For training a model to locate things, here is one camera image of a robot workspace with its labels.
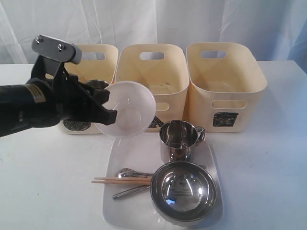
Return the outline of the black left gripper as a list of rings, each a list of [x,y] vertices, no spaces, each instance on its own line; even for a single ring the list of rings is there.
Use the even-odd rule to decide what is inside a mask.
[[[108,102],[108,83],[98,80],[98,85],[81,83],[79,77],[68,73],[65,63],[39,56],[32,68],[31,83],[44,86],[47,108],[55,113],[57,120],[114,124],[116,110],[102,105]]]

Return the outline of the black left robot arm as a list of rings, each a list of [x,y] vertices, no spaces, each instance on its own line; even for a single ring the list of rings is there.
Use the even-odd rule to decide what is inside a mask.
[[[0,88],[0,135],[53,127],[62,120],[114,124],[117,111],[106,109],[110,91],[81,83],[63,61],[38,56],[26,84]]]

